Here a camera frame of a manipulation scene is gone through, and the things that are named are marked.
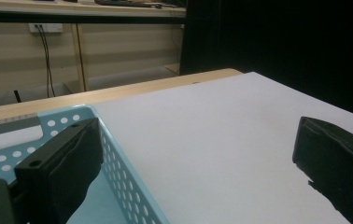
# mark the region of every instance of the white tabletop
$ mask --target white tabletop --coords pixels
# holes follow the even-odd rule
[[[170,223],[348,223],[292,152],[301,116],[349,112],[256,73],[94,106]]]

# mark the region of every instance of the power outlet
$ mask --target power outlet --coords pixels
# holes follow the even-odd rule
[[[61,23],[28,23],[28,26],[31,33],[39,33],[39,26],[45,33],[62,33],[64,30]]]

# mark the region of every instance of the dark background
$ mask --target dark background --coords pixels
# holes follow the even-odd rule
[[[353,113],[353,0],[189,0],[181,74],[227,67]]]

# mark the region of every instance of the electrical cable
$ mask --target electrical cable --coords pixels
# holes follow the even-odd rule
[[[174,18],[174,14],[173,14],[173,9],[172,8],[170,10],[170,15],[171,15],[171,18]],[[177,71],[176,72],[173,71],[173,72],[175,73],[174,77],[177,77],[177,76],[179,76],[179,70],[180,70],[180,54],[179,54],[179,48],[177,47],[177,43],[174,40],[174,28],[175,28],[175,25],[172,24],[171,25],[171,41],[173,42],[174,48],[176,49],[176,61],[178,63]]]
[[[36,25],[36,29],[39,31],[40,38],[42,39],[42,44],[43,48],[45,49],[45,57],[46,57],[46,70],[47,70],[47,94],[49,98],[49,86],[51,86],[51,91],[53,94],[53,97],[55,97],[55,92],[54,92],[54,87],[53,87],[53,82],[52,82],[52,73],[50,69],[50,63],[49,63],[49,46],[48,46],[48,41],[46,39],[46,34],[45,31],[42,27],[42,25]]]
[[[19,95],[19,91],[15,90],[14,91],[14,96],[16,97],[17,103],[21,103],[21,98]]]

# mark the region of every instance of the beige wall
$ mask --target beige wall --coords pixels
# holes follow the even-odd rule
[[[47,35],[54,82],[78,79],[71,25]],[[45,51],[26,23],[0,23],[0,91],[46,85]]]
[[[82,24],[80,49],[86,78],[79,78],[76,26],[64,24],[60,34],[47,34],[54,82],[178,63],[180,25]],[[0,92],[46,85],[45,51],[27,23],[0,23]]]

